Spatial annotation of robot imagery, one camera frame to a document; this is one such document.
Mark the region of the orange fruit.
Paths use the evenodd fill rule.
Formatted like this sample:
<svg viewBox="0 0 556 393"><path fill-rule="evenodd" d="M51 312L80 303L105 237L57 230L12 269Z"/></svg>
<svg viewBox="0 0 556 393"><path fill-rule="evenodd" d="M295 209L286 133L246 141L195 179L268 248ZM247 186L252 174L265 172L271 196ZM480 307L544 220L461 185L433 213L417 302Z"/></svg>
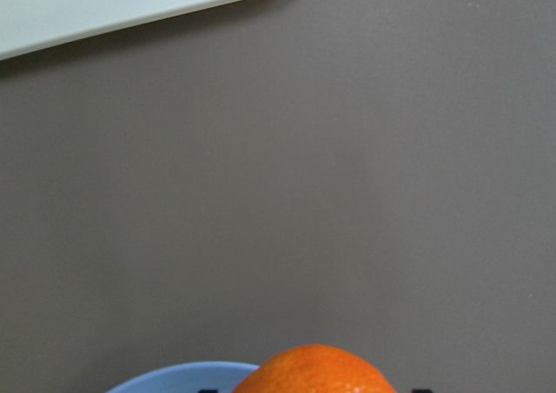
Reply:
<svg viewBox="0 0 556 393"><path fill-rule="evenodd" d="M321 344L273 356L242 380L235 392L394 392L372 364L345 350Z"/></svg>

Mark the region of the blue plate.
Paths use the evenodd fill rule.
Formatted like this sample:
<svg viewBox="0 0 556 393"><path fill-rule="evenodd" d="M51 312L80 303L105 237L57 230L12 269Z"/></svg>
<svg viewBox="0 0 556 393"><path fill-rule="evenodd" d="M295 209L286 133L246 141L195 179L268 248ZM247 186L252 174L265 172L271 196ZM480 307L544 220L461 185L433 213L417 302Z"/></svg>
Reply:
<svg viewBox="0 0 556 393"><path fill-rule="evenodd" d="M250 363L183 363L131 378L109 393L232 392L257 369L257 365Z"/></svg>

